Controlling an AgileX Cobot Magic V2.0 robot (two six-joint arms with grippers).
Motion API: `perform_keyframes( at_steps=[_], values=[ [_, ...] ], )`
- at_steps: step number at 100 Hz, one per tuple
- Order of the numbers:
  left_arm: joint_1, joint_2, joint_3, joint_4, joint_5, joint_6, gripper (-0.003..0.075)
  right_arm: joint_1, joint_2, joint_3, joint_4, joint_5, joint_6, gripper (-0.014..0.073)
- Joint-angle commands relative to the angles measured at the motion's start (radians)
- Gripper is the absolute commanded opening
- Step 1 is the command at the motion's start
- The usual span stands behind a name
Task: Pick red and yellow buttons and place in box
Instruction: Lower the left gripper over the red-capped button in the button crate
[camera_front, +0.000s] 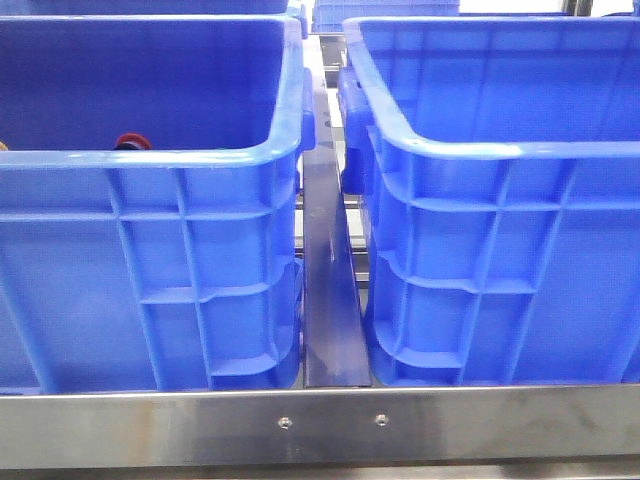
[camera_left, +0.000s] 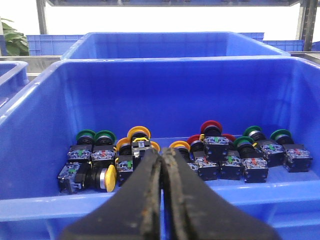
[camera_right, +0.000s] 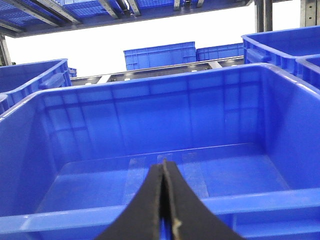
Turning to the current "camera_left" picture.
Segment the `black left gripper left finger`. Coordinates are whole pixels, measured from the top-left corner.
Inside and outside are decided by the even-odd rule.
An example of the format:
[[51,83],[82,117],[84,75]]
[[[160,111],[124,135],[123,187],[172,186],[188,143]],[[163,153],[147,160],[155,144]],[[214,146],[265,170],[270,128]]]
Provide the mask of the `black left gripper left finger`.
[[60,240],[160,239],[161,156],[149,149],[122,187],[99,208],[67,226]]

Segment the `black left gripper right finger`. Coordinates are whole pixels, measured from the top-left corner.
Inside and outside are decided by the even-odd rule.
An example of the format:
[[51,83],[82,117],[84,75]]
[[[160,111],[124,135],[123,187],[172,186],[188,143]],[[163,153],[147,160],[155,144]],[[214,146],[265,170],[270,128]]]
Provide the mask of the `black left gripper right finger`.
[[162,151],[168,240],[279,240],[274,228],[233,206],[191,170],[174,148]]

